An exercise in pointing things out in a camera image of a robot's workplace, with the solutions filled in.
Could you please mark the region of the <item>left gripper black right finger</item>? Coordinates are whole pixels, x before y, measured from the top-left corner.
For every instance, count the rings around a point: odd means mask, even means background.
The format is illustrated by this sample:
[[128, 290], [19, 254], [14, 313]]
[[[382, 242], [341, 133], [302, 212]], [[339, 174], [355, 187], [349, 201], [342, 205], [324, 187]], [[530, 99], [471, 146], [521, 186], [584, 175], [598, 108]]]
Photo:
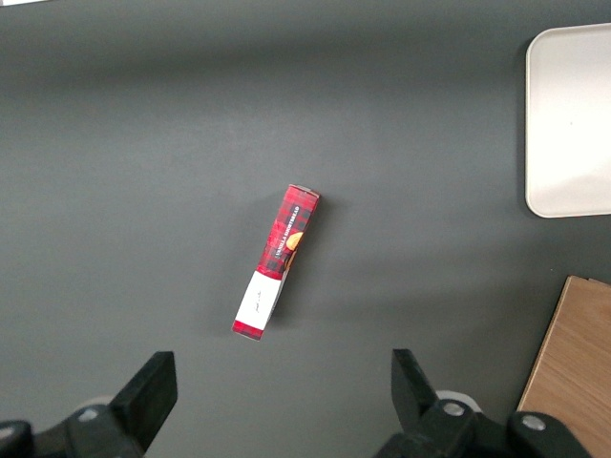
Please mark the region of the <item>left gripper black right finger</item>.
[[377, 457], [588, 457], [570, 429], [553, 416], [517, 411], [505, 423], [488, 418], [470, 397], [433, 389], [413, 353], [394, 349], [391, 399], [402, 431]]

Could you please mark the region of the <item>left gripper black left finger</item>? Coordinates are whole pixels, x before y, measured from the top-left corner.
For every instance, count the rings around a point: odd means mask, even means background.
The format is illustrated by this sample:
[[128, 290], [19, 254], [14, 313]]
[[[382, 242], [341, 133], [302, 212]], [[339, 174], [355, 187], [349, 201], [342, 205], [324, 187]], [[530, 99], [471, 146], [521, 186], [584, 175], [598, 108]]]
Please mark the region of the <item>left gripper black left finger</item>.
[[34, 432], [25, 420], [1, 423], [3, 457], [143, 457], [178, 400], [175, 354], [159, 351], [110, 402], [85, 405]]

